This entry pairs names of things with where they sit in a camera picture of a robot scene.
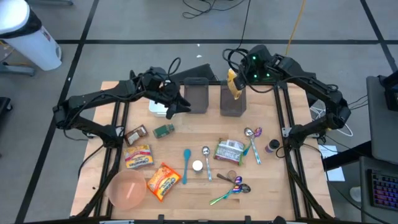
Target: white paper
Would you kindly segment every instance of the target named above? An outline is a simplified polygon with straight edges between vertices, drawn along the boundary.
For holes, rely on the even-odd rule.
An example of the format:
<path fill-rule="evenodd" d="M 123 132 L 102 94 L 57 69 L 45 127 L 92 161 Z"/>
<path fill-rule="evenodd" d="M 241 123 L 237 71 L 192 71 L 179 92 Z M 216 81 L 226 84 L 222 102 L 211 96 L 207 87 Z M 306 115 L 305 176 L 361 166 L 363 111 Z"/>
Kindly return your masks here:
<path fill-rule="evenodd" d="M 329 151 L 326 148 L 328 148 L 332 151 L 337 151 L 336 146 L 325 146 L 325 145 L 321 146 L 321 145 L 319 145 L 319 150 L 321 150 L 322 158 L 325 159 L 327 157 L 337 154 L 337 152 Z M 329 181 L 346 181 L 344 178 L 343 169 L 341 167 L 329 170 L 328 177 L 329 177 Z"/>

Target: wooden tabletop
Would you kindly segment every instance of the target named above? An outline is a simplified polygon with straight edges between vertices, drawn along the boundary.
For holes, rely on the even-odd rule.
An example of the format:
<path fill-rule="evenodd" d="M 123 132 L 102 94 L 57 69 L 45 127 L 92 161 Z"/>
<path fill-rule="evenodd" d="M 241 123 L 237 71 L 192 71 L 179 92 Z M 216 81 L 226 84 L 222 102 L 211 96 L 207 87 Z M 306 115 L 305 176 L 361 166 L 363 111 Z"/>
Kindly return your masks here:
<path fill-rule="evenodd" d="M 117 82 L 103 82 L 101 89 L 105 90 L 115 85 Z M 266 90 L 269 86 L 257 86 L 256 88 Z M 141 204 L 128 211 L 114 208 L 112 218 L 153 220 L 157 219 L 158 214 L 164 214 L 167 220 L 243 220 L 245 215 L 250 215 L 252 220 L 273 220 L 280 215 L 286 220 L 294 220 L 285 160 L 277 158 L 275 153 L 268 154 L 264 150 L 265 145 L 271 139 L 281 141 L 274 93 L 271 91 L 266 94 L 258 94 L 250 88 L 246 88 L 246 91 L 247 110 L 240 118 L 220 115 L 220 86 L 209 86 L 209 107 L 206 114 L 182 113 L 167 120 L 156 118 L 150 113 L 148 110 L 149 100 L 146 98 L 131 103 L 126 129 L 129 131 L 141 124 L 145 125 L 150 134 L 145 139 L 141 139 L 139 144 L 150 144 L 155 160 L 154 165 L 141 167 L 138 170 L 148 181 L 160 164 L 164 162 L 183 175 L 183 150 L 191 149 L 188 182 L 186 185 L 183 185 L 182 182 L 174 185 L 163 202 L 159 202 L 155 195 L 147 190 Z M 283 99 L 282 90 L 280 90 L 280 95 Z M 311 116 L 305 92 L 295 85 L 289 85 L 289 95 L 295 123 L 309 123 Z M 282 100 L 282 107 L 286 126 L 289 126 L 284 100 Z M 113 109 L 114 104 L 97 107 L 94 121 L 102 125 L 110 124 Z M 119 111 L 120 122 L 123 110 Z M 156 139 L 152 130 L 169 123 L 174 124 L 175 132 L 162 139 Z M 240 167 L 230 162 L 210 158 L 212 182 L 208 181 L 206 167 L 201 174 L 194 173 L 192 169 L 194 160 L 201 160 L 203 164 L 206 164 L 205 157 L 201 153 L 203 146 L 209 146 L 211 154 L 213 154 L 219 138 L 233 139 L 247 144 L 249 141 L 243 134 L 244 128 L 255 129 L 259 126 L 263 128 L 263 131 L 262 135 L 256 138 L 256 146 L 262 161 L 261 165 L 257 165 L 251 149 L 243 159 L 244 164 Z M 314 139 L 307 139 L 305 143 L 318 147 Z M 101 144 L 102 141 L 99 138 L 89 140 L 85 157 Z M 102 150 L 82 168 L 71 215 L 80 212 L 95 193 L 95 189 L 98 189 L 104 154 L 105 150 Z M 333 207 L 319 152 L 308 146 L 303 146 L 301 155 L 309 190 L 325 211 L 333 216 Z M 120 164 L 120 170 L 126 169 L 124 157 Z M 227 181 L 216 177 L 217 173 L 226 175 L 229 170 L 235 170 L 238 175 L 242 176 L 243 182 L 251 187 L 251 192 L 230 195 L 228 199 L 223 199 L 212 206 L 209 205 L 211 199 L 224 195 L 231 188 L 231 184 Z M 302 194 L 298 187 L 297 192 L 301 216 L 304 217 Z M 106 193 L 103 201 L 105 203 L 102 206 L 101 214 L 105 214 L 106 210 L 108 201 Z"/>

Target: plastic bowl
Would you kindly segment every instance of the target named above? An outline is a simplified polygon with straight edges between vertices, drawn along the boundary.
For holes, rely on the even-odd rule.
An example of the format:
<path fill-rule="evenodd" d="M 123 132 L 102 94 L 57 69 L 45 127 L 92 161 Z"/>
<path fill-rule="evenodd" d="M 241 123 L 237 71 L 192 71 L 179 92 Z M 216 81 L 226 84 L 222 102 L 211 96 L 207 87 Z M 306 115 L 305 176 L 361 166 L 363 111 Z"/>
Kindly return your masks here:
<path fill-rule="evenodd" d="M 129 210 L 140 204 L 146 191 L 144 174 L 136 170 L 124 170 L 116 174 L 108 187 L 109 200 L 121 210 Z"/>

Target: trash can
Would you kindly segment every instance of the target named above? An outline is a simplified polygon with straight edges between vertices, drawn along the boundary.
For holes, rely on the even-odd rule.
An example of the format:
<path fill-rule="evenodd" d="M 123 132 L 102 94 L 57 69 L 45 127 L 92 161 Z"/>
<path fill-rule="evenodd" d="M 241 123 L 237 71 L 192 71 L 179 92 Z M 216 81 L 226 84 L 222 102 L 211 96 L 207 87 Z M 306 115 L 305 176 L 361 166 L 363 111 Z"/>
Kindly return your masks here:
<path fill-rule="evenodd" d="M 60 46 L 24 0 L 0 0 L 0 40 L 44 71 L 61 65 Z"/>

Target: metal spoon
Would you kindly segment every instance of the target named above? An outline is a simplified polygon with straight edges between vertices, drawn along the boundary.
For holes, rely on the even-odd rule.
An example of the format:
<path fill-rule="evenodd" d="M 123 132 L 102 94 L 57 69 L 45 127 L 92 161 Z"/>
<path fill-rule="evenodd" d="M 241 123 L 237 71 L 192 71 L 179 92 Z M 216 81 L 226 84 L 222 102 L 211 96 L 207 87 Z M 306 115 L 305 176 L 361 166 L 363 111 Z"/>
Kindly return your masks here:
<path fill-rule="evenodd" d="M 250 138 L 251 145 L 253 146 L 254 155 L 256 156 L 257 164 L 261 164 L 259 153 L 257 152 L 256 145 L 254 144 L 254 132 L 250 128 L 244 129 L 244 134 Z"/>
<path fill-rule="evenodd" d="M 210 165 L 209 165 L 209 154 L 210 154 L 210 149 L 207 146 L 203 146 L 202 148 L 202 153 L 206 157 L 206 164 L 207 164 L 207 176 L 209 177 L 209 181 L 211 181 L 211 171 L 210 171 Z"/>

